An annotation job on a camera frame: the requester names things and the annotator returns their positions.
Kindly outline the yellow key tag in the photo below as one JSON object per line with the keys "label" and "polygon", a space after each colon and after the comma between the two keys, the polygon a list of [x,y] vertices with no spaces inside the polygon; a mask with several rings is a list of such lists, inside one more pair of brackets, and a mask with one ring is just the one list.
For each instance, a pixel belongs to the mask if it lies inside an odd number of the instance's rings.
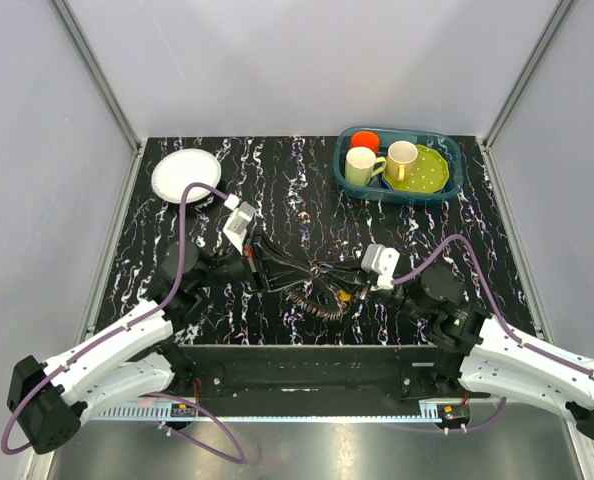
{"label": "yellow key tag", "polygon": [[349,293],[347,293],[347,292],[345,292],[345,291],[343,291],[343,290],[340,290],[339,291],[339,299],[342,302],[351,302],[352,301],[352,295],[349,294]]}

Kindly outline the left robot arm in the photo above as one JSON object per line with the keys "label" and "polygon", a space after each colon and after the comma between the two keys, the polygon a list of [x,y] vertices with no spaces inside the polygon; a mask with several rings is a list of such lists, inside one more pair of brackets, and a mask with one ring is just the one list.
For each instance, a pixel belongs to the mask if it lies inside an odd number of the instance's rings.
{"label": "left robot arm", "polygon": [[260,232],[217,256],[190,240],[172,244],[145,298],[126,315],[45,361],[28,355],[14,365],[2,452],[47,454],[110,407],[163,392],[185,394],[193,372],[167,342],[199,310],[209,281],[244,277],[263,293],[281,292],[314,279],[316,272]]}

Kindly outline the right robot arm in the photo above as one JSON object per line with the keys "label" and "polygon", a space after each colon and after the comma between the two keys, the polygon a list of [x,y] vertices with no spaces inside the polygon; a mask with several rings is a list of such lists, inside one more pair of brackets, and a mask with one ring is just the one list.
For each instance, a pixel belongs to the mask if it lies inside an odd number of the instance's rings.
{"label": "right robot arm", "polygon": [[422,323],[439,350],[426,382],[433,395],[459,390],[517,400],[571,422],[594,440],[594,359],[565,351],[468,301],[449,268],[432,264],[401,283],[393,268],[323,265],[320,279],[360,299],[380,295]]}

